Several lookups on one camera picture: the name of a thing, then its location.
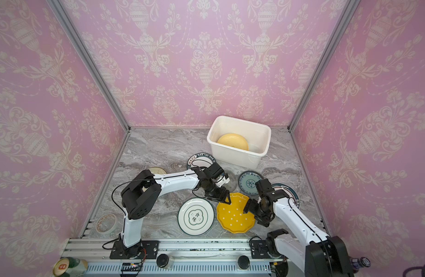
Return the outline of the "yellow scalloped dotted plate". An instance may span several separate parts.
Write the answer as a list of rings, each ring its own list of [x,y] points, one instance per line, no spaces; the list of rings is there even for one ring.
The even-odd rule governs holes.
[[[255,225],[255,217],[251,213],[244,213],[249,197],[241,193],[230,194],[231,204],[217,205],[217,220],[223,229],[241,234],[248,232]]]

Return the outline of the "white plate red green rim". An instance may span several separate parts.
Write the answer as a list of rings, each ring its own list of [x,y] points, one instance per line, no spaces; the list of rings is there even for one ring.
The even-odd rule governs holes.
[[[290,186],[288,186],[288,185],[280,184],[280,183],[273,184],[273,185],[272,185],[272,187],[273,187],[275,190],[283,190],[283,191],[285,191],[285,192],[286,192],[286,194],[287,194],[289,197],[292,197],[292,198],[293,198],[293,200],[294,200],[294,203],[295,203],[296,207],[297,207],[297,208],[300,208],[300,204],[301,204],[301,202],[300,202],[300,198],[299,198],[298,194],[296,193],[296,191],[295,191],[293,188],[291,188],[291,187],[290,187]]]

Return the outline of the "large pale yellow plate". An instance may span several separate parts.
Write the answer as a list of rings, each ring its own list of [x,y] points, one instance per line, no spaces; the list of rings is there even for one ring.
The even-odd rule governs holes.
[[[247,140],[243,136],[235,133],[227,133],[221,136],[218,139],[217,143],[228,147],[233,147],[239,150],[249,150],[249,144]]]

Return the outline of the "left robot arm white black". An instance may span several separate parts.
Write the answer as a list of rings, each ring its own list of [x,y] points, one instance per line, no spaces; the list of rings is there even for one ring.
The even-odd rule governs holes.
[[[125,213],[121,232],[123,246],[131,248],[141,243],[143,218],[159,197],[179,190],[201,189],[207,200],[231,204],[230,192],[224,187],[229,181],[229,175],[217,162],[172,174],[143,170],[121,192],[121,208]]]

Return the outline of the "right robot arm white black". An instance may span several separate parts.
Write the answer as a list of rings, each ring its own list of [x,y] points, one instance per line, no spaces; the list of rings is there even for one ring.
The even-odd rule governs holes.
[[[250,199],[244,213],[252,213],[258,224],[268,227],[278,218],[289,229],[267,235],[268,252],[284,256],[306,277],[353,277],[354,269],[343,240],[331,237],[313,224],[283,190],[275,190],[268,179],[256,182],[259,200]]]

